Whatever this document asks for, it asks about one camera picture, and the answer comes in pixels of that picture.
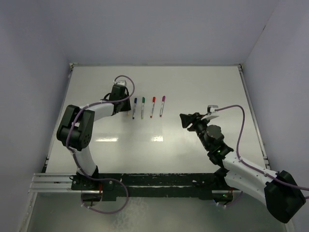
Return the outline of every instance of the green marker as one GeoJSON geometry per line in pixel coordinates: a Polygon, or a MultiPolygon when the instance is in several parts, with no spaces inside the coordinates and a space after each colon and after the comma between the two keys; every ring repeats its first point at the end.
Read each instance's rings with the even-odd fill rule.
{"type": "Polygon", "coordinates": [[[144,118],[144,105],[145,105],[145,98],[143,97],[141,101],[141,115],[140,115],[141,119],[144,118]]]}

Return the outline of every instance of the blue marker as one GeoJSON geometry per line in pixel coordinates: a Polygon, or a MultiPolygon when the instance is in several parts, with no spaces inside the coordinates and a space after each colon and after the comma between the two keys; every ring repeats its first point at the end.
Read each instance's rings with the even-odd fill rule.
{"type": "Polygon", "coordinates": [[[134,108],[133,108],[133,117],[132,117],[132,119],[134,119],[135,110],[136,110],[136,103],[137,103],[137,98],[134,99],[134,108]]]}

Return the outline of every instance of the red marker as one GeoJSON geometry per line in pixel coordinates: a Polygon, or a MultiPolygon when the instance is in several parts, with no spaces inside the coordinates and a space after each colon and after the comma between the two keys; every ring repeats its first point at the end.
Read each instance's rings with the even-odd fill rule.
{"type": "Polygon", "coordinates": [[[162,105],[161,105],[161,110],[160,110],[160,117],[162,117],[162,114],[163,114],[164,103],[165,103],[165,96],[163,96],[163,98],[162,98],[162,105]]]}
{"type": "Polygon", "coordinates": [[[155,110],[155,104],[154,103],[155,103],[155,97],[153,97],[153,107],[151,109],[150,118],[152,118],[153,115],[154,115],[154,110],[155,110]]]}

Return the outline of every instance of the marker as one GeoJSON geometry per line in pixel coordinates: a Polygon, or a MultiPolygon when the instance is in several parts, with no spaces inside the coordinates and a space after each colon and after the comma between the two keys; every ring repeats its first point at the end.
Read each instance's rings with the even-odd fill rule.
{"type": "Polygon", "coordinates": [[[133,108],[133,116],[132,116],[132,119],[134,119],[135,110],[136,110],[136,103],[137,103],[137,98],[134,99],[134,108],[133,108]]]}
{"type": "Polygon", "coordinates": [[[161,110],[160,110],[160,117],[162,117],[162,114],[163,114],[164,103],[165,103],[165,96],[163,96],[163,98],[162,98],[162,105],[161,105],[161,110]]]}
{"type": "Polygon", "coordinates": [[[153,107],[151,109],[150,118],[152,118],[153,115],[154,115],[154,109],[155,109],[155,104],[154,103],[155,103],[155,97],[153,97],[153,107]]]}
{"type": "Polygon", "coordinates": [[[141,115],[140,115],[141,119],[144,118],[144,105],[145,105],[145,98],[143,97],[141,101],[141,115]]]}

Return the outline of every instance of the purple marker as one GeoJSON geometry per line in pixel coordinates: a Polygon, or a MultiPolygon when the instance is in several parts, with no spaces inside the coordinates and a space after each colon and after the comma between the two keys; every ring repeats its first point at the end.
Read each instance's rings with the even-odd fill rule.
{"type": "Polygon", "coordinates": [[[160,117],[162,117],[162,114],[163,114],[164,103],[165,103],[165,96],[163,96],[163,98],[162,98],[162,105],[161,105],[161,110],[160,110],[160,117]]]}
{"type": "Polygon", "coordinates": [[[137,103],[137,98],[134,99],[134,108],[133,108],[133,116],[132,116],[132,119],[134,119],[135,110],[136,110],[136,103],[137,103]]]}

